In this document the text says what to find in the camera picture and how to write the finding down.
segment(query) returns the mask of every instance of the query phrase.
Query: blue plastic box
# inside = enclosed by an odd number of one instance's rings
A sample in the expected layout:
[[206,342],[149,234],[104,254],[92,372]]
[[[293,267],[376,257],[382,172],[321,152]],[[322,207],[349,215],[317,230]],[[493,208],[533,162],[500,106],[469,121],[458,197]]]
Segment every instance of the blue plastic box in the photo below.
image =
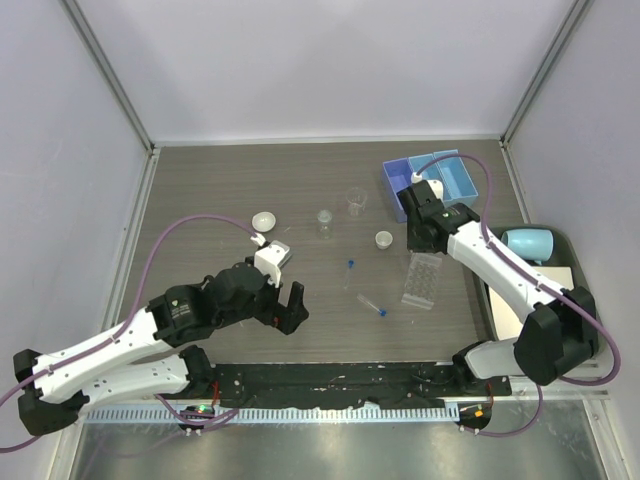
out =
[[398,223],[406,222],[407,216],[402,210],[397,194],[400,190],[404,190],[411,185],[412,173],[408,158],[399,158],[398,160],[382,163],[382,183],[387,190],[387,195],[391,200],[393,212]]
[[[399,158],[382,164],[382,183],[384,184],[398,223],[407,221],[397,193],[411,185],[411,174],[434,158],[439,158],[458,150],[429,153],[416,157]],[[447,158],[429,167],[423,177],[429,180],[440,180],[444,186],[443,203],[449,207],[456,203],[473,206],[478,198],[478,191],[469,176],[469,172],[460,157]]]
[[[434,158],[440,158],[451,153],[458,153],[457,150],[447,150],[435,152],[418,157],[409,157],[409,165],[412,172],[417,172],[426,163]],[[429,180],[440,180],[444,185],[444,198],[442,203],[449,207],[456,203],[464,203],[467,207],[472,207],[478,198],[476,190],[469,172],[460,157],[451,157],[427,168],[426,178]]]

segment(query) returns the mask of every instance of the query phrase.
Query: small glass beaker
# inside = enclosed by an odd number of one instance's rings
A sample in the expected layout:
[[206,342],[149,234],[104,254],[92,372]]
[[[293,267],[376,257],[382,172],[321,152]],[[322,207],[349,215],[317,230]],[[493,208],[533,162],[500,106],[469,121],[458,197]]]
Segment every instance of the small glass beaker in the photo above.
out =
[[318,238],[326,240],[333,236],[333,215],[329,210],[321,210],[318,213]]
[[364,213],[367,204],[367,192],[360,187],[347,190],[347,210],[352,217],[359,217]]

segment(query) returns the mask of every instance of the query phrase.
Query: test tube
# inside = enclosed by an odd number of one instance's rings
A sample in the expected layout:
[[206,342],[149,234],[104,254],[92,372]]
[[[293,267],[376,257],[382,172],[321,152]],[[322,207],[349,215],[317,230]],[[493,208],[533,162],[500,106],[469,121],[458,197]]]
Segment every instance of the test tube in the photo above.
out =
[[364,303],[368,307],[373,308],[376,312],[378,312],[378,314],[381,317],[384,317],[387,314],[387,311],[385,309],[379,308],[377,305],[375,305],[371,300],[369,300],[367,297],[365,297],[361,293],[358,294],[358,300],[360,300],[362,303]]
[[355,263],[356,262],[354,262],[353,260],[349,260],[347,262],[347,273],[344,274],[344,285],[343,285],[343,288],[345,290],[349,288],[349,282],[351,281],[351,269],[353,268]]
[[331,238],[333,234],[333,215],[329,210],[321,210],[318,213],[317,234],[323,240]]

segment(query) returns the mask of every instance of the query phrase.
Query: light blue cup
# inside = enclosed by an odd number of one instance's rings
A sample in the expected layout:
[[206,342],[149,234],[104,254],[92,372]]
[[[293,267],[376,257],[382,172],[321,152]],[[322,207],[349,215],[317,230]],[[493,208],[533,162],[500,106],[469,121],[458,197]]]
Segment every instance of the light blue cup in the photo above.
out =
[[533,262],[546,262],[553,253],[553,234],[549,230],[537,228],[507,230],[500,240],[520,258]]

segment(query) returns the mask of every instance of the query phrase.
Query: glass vial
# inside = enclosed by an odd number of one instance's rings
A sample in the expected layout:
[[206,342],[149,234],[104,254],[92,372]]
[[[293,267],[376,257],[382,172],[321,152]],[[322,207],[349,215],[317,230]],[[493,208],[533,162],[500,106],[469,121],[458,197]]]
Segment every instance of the glass vial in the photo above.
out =
[[326,240],[333,236],[333,215],[329,210],[321,210],[318,213],[318,238]]

